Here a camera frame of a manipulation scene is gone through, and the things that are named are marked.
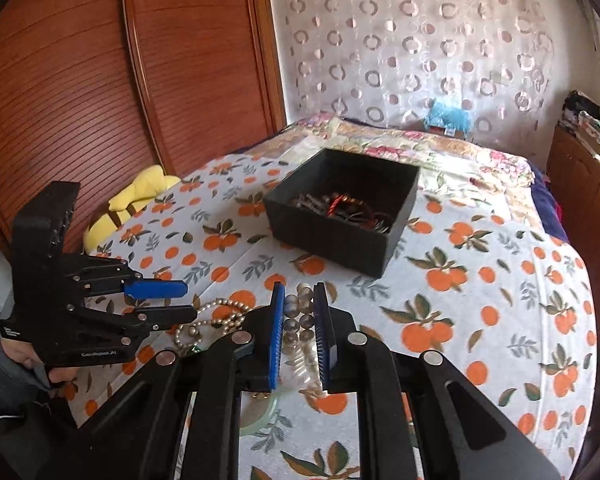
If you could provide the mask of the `person's left hand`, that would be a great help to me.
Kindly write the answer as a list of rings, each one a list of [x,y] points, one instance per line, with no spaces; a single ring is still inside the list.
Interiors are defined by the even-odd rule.
[[[24,367],[44,366],[44,363],[38,357],[30,342],[1,338],[1,346],[5,356],[8,356],[9,359]],[[56,367],[50,368],[46,372],[46,375],[50,382],[58,384],[58,382],[71,382],[76,378],[78,371],[79,367]]]

